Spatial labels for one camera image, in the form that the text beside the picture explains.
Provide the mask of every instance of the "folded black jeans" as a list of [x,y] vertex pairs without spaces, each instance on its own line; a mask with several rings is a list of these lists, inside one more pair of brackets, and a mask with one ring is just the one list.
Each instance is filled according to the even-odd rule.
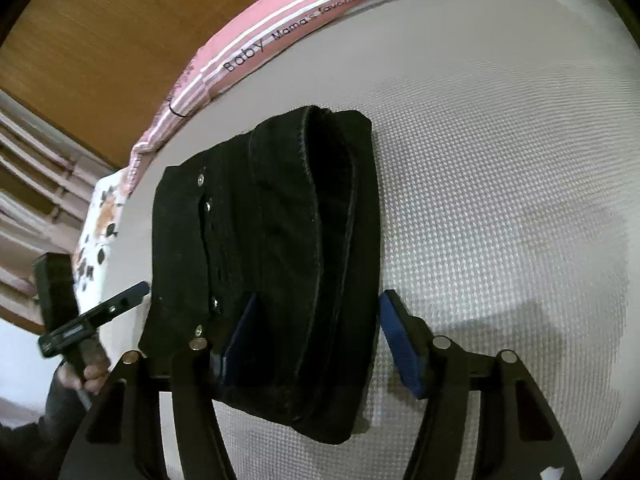
[[212,396],[320,442],[345,441],[377,331],[370,121],[315,106],[270,118],[167,168],[152,224],[145,354],[169,358],[199,325],[219,338],[255,294],[248,353]]

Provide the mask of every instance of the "wooden wall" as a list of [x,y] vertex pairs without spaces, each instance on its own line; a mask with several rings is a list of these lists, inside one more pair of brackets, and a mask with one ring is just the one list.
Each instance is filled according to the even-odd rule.
[[124,166],[199,46],[256,0],[32,0],[0,48],[0,88]]

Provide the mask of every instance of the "black sleeve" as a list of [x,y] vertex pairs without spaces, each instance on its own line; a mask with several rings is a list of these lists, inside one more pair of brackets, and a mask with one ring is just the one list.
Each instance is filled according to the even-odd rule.
[[17,479],[55,480],[71,444],[84,408],[73,390],[51,381],[45,414],[37,422],[19,428],[0,425],[0,450],[3,464],[20,472]]

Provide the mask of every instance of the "black elastic cord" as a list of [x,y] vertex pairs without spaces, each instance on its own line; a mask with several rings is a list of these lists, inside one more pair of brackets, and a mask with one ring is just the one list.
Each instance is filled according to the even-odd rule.
[[188,115],[180,115],[178,112],[176,112],[173,108],[171,108],[171,101],[167,101],[167,105],[169,107],[169,110],[171,110],[171,113],[173,115],[177,115],[178,117],[181,117],[183,119],[187,119],[189,116]]

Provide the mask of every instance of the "black mount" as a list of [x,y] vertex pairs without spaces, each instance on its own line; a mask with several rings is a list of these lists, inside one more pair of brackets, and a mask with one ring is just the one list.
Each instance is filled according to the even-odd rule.
[[402,383],[428,398],[404,480],[454,480],[469,392],[480,391],[474,480],[580,480],[564,433],[515,352],[466,352],[410,316],[394,290],[380,296],[380,324]]
[[[551,408],[515,352],[473,354],[434,336],[392,290],[380,296],[380,324],[402,382],[429,399],[404,480],[454,480],[473,390],[481,392],[474,480],[580,480]],[[221,363],[230,362],[232,341],[243,340],[241,325],[225,342],[194,338],[169,363],[123,354],[76,433],[60,480],[167,480],[159,415],[159,393],[167,391],[185,480],[234,480],[211,398],[225,381]]]

